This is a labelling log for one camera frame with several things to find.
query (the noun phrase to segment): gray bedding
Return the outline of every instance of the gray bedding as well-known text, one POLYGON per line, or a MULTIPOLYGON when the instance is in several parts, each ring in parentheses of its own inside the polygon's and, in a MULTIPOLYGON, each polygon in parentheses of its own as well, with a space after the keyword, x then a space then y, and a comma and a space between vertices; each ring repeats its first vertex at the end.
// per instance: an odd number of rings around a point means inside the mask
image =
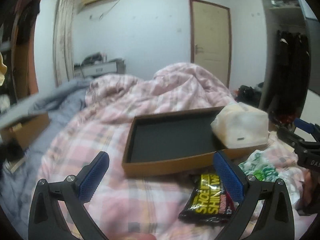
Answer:
POLYGON ((48 112, 49 126, 26 150, 26 162, 11 174, 3 168, 0 180, 0 205, 17 232, 28 239, 28 220, 32 189, 41 158, 55 136, 72 117, 85 108, 85 93, 91 79, 72 80, 63 84, 49 96, 38 99, 29 108, 29 114, 48 112))

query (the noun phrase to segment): brown cardboard box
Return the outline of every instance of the brown cardboard box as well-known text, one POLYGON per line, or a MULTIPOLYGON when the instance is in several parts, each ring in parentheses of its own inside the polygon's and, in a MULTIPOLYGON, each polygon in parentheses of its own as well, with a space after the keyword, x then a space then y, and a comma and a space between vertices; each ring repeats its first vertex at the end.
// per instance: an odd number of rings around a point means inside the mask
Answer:
POLYGON ((15 138, 21 148, 25 150, 48 126, 50 119, 48 114, 28 116, 16 120, 0 130, 4 142, 15 138))
POLYGON ((214 119, 222 108, 213 107, 136 116, 131 125, 122 160, 122 167, 126 175, 145 177, 193 170, 212 165, 213 154, 218 150, 223 150, 230 159, 236 159, 249 155, 257 149, 265 148, 263 145, 226 149, 212 133, 210 127, 211 119, 214 119), (197 121, 194 124, 185 123, 183 127, 183 121, 188 118, 204 119, 199 123, 197 121), (160 126, 152 128, 153 125, 159 123, 160 126), (142 155, 142 157, 133 157, 133 154, 142 155))

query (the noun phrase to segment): door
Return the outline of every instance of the door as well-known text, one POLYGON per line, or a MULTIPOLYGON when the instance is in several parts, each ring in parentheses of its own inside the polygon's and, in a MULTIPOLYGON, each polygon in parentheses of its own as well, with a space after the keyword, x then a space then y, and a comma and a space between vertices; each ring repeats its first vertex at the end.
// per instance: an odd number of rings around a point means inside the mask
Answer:
POLYGON ((229 87, 231 63, 230 9, 190 0, 191 62, 200 65, 229 87))

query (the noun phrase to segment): white pouch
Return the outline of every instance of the white pouch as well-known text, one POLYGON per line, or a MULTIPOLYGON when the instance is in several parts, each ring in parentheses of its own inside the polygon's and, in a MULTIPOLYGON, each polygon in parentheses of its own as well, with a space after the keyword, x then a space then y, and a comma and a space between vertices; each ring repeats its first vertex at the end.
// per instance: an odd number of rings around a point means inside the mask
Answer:
POLYGON ((225 106, 211 123, 212 131, 229 149, 268 142, 268 114, 244 103, 225 106))

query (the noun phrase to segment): bolt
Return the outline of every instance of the bolt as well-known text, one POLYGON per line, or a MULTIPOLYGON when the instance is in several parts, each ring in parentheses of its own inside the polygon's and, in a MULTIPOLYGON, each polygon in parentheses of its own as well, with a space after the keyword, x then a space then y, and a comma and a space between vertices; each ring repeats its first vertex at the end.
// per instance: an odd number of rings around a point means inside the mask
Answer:
POLYGON ((250 181, 255 181, 256 180, 256 177, 254 175, 248 175, 248 180, 250 181))
POLYGON ((283 181, 283 179, 277 179, 277 183, 280 184, 280 185, 283 185, 284 181, 283 181))
POLYGON ((70 176, 67 177, 67 181, 68 182, 72 182, 74 180, 75 180, 75 176, 73 176, 73 175, 70 175, 70 176))
POLYGON ((45 182, 46 182, 45 179, 41 179, 41 180, 38 181, 38 184, 39 184, 39 185, 43 185, 45 182))

